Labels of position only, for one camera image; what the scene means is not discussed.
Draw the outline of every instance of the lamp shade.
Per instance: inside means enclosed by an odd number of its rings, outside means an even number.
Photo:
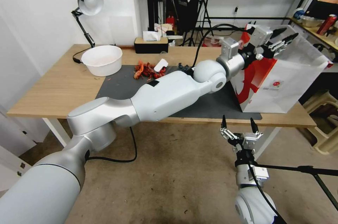
[[[103,0],[77,0],[79,9],[85,15],[95,15],[101,11]]]

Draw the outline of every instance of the crayfish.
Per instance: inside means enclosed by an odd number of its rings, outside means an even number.
[[[150,63],[144,64],[141,60],[138,61],[138,65],[135,66],[134,79],[138,80],[140,77],[145,76],[148,77],[148,81],[151,81],[151,78],[158,79],[165,75],[165,67],[156,72],[154,66]]]

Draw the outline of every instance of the red and white bag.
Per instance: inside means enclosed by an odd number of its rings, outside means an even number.
[[[296,33],[289,25],[275,43]],[[231,79],[243,112],[287,113],[312,82],[331,62],[302,36],[298,35],[273,59],[251,63]]]

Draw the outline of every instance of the black desk mat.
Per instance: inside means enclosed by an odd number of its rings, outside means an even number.
[[[177,67],[168,67],[167,73],[177,70]],[[128,99],[135,95],[137,90],[147,83],[147,77],[135,80],[134,66],[124,65],[115,74],[107,76],[98,95],[114,99]],[[230,82],[220,91],[201,96],[193,105],[171,115],[171,117],[189,118],[222,118],[225,114],[229,119],[262,119],[260,113],[243,113]]]

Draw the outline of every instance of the table leg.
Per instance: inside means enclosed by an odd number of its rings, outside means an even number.
[[[60,141],[61,145],[64,147],[70,141],[70,137],[67,132],[64,130],[57,118],[42,118],[50,130],[54,133],[55,137]]]
[[[257,140],[255,144],[255,160],[257,160],[262,152],[267,148],[270,142],[275,138],[281,127],[267,127],[263,132],[263,136]]]

